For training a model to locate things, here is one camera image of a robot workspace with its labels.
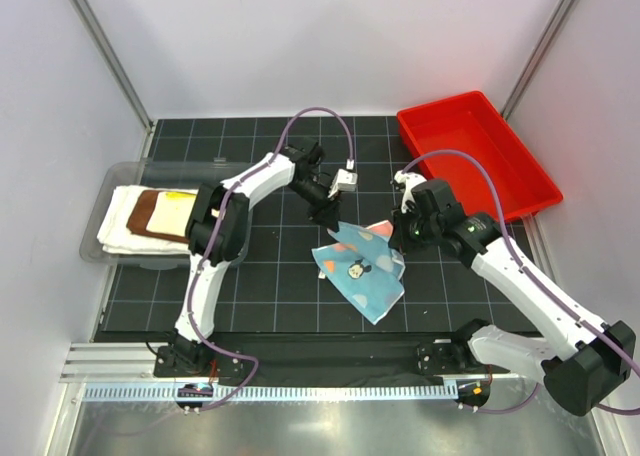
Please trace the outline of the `patterned white cloth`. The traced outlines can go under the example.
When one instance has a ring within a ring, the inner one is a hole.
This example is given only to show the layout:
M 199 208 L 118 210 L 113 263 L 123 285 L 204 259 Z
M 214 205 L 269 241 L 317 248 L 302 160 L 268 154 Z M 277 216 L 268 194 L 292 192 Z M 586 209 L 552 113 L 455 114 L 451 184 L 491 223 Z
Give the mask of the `patterned white cloth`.
M 340 222 L 330 245 L 314 248 L 319 277 L 328 280 L 371 324 L 384 319 L 405 290 L 403 256 L 389 247 L 390 221 L 367 227 Z

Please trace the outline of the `yellow crocodile print towel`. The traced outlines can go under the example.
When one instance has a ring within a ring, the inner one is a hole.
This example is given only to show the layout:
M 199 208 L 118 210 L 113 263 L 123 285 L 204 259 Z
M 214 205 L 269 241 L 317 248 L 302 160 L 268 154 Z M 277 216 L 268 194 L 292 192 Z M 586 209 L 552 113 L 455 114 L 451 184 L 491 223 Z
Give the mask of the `yellow crocodile print towel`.
M 146 224 L 150 233 L 184 237 L 196 200 L 193 192 L 160 191 Z

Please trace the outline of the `brown towel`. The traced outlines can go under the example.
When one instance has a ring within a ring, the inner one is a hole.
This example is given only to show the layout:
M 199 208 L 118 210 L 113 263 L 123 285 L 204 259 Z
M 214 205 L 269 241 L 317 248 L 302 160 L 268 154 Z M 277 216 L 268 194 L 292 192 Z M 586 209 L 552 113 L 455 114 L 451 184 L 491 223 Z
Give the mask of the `brown towel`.
M 160 191 L 173 190 L 144 190 L 138 197 L 136 204 L 126 223 L 126 228 L 134 235 L 156 238 L 176 243 L 187 243 L 188 239 L 184 237 L 166 236 L 162 234 L 150 233 L 146 230 L 146 224 L 149 221 L 151 213 L 155 207 L 156 198 Z

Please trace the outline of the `large white towel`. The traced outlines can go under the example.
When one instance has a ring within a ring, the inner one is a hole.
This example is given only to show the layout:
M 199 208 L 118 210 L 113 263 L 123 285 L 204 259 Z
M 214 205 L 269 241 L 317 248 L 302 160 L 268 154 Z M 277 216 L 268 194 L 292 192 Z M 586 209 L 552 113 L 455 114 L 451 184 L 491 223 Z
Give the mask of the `large white towel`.
M 104 252 L 120 255 L 180 255 L 188 253 L 187 243 L 176 243 L 138 236 L 126 228 L 126 223 L 140 194 L 144 190 L 169 190 L 139 185 L 117 186 L 112 194 L 106 215 L 97 233 Z M 175 189 L 193 192 L 196 190 Z

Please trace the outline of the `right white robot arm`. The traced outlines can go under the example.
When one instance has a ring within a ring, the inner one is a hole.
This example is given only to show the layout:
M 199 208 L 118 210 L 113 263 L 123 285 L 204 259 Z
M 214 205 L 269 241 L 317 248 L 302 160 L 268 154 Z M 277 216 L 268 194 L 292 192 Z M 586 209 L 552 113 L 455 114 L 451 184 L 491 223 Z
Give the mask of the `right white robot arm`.
M 390 247 L 403 254 L 438 247 L 499 290 L 542 337 L 474 320 L 452 339 L 450 358 L 458 370 L 510 370 L 542 385 L 574 416 L 601 407 L 637 370 L 635 332 L 623 321 L 607 323 L 569 297 L 526 257 L 502 223 L 486 212 L 466 214 L 442 179 L 399 171 L 394 185 L 402 200 L 392 212 Z

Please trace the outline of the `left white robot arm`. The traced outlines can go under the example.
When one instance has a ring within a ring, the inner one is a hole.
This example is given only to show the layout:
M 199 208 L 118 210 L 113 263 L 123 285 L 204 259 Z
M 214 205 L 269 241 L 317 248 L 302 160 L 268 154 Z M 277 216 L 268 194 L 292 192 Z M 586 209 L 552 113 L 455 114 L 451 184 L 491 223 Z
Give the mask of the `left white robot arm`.
M 287 187 L 309 204 L 308 219 L 336 231 L 339 190 L 319 171 L 324 150 L 282 146 L 219 185 L 200 186 L 186 223 L 190 272 L 184 303 L 168 342 L 161 347 L 155 373 L 172 370 L 200 376 L 215 350 L 206 344 L 214 331 L 214 313 L 223 279 L 247 245 L 250 212 L 275 191 Z

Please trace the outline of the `red plastic bin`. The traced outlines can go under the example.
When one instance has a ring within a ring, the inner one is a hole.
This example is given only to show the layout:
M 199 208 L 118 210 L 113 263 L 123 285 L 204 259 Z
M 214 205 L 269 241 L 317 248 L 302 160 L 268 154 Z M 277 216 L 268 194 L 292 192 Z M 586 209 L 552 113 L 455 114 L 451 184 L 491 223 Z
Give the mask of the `red plastic bin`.
M 400 137 L 412 157 L 449 149 L 477 160 L 496 188 L 507 221 L 563 201 L 551 177 L 480 91 L 403 109 L 397 120 Z M 446 180 L 466 212 L 497 215 L 485 178 L 468 160 L 433 156 L 412 170 Z

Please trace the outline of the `clear plastic tray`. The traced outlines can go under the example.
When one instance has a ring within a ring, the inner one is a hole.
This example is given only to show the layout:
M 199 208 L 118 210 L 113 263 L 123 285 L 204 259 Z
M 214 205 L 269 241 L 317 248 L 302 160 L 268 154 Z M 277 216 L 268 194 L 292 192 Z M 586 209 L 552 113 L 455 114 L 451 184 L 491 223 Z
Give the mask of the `clear plastic tray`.
M 97 233 L 117 186 L 139 185 L 169 190 L 198 190 L 202 183 L 218 185 L 220 181 L 240 174 L 249 168 L 246 162 L 228 162 L 219 159 L 209 162 L 121 162 L 106 173 L 98 192 L 80 244 L 80 256 L 90 263 L 129 265 L 149 270 L 169 270 L 187 267 L 187 254 L 176 255 L 120 255 L 103 251 Z

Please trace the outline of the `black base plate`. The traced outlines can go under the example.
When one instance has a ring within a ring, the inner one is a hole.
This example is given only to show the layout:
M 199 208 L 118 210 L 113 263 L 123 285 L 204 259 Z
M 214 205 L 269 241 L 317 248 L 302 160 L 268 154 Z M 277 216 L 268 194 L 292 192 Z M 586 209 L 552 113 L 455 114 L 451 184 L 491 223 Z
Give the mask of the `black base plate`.
M 413 386 L 506 372 L 473 362 L 448 333 L 217 333 L 211 342 L 230 354 L 169 336 L 155 351 L 153 375 L 216 376 L 236 385 L 252 370 L 251 357 L 259 361 L 254 386 Z

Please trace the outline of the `slotted metal rail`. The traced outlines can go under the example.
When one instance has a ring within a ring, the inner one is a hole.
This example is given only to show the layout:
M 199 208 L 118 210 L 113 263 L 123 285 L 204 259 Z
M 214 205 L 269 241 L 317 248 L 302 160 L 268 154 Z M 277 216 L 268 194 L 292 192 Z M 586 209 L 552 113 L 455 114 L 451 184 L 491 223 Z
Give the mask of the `slotted metal rail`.
M 456 400 L 454 382 L 434 386 L 287 388 L 233 387 L 202 382 L 88 383 L 82 399 L 86 402 L 175 402 L 209 404 L 221 399 L 234 403 L 254 402 L 350 402 Z

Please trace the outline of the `right aluminium frame post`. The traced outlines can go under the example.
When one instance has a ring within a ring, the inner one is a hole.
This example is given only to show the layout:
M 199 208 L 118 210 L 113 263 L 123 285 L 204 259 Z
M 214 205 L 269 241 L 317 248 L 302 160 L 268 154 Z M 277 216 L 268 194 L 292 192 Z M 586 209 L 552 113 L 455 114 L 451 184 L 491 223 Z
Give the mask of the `right aluminium frame post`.
M 502 107 L 501 116 L 505 121 L 508 121 L 515 113 L 579 1 L 580 0 L 558 0 Z

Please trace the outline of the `aluminium frame post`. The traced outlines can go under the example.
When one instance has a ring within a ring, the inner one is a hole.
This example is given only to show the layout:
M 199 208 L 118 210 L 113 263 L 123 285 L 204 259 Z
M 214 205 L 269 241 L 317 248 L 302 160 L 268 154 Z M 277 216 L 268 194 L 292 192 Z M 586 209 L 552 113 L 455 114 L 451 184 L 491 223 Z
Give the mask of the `aluminium frame post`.
M 96 46 L 125 100 L 133 110 L 143 128 L 147 132 L 150 132 L 153 126 L 153 119 L 149 116 L 146 108 L 144 107 L 144 104 L 127 75 L 126 70 L 117 56 L 106 32 L 92 9 L 89 0 L 69 1 L 87 30 L 90 39 Z
M 579 1 L 580 0 L 558 0 L 502 107 L 501 116 L 505 121 L 508 121 L 515 113 Z

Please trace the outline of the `left aluminium frame post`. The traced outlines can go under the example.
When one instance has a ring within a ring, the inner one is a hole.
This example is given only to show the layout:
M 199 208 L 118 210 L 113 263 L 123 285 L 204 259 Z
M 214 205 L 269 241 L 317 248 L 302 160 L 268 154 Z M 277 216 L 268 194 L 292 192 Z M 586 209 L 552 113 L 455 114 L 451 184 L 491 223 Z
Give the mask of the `left aluminium frame post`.
M 150 132 L 153 126 L 153 119 L 149 116 L 146 108 L 144 107 L 144 104 L 127 75 L 126 70 L 117 56 L 106 32 L 92 9 L 89 0 L 69 1 L 87 30 L 90 39 L 96 46 L 125 100 L 133 110 L 143 128 L 147 132 Z

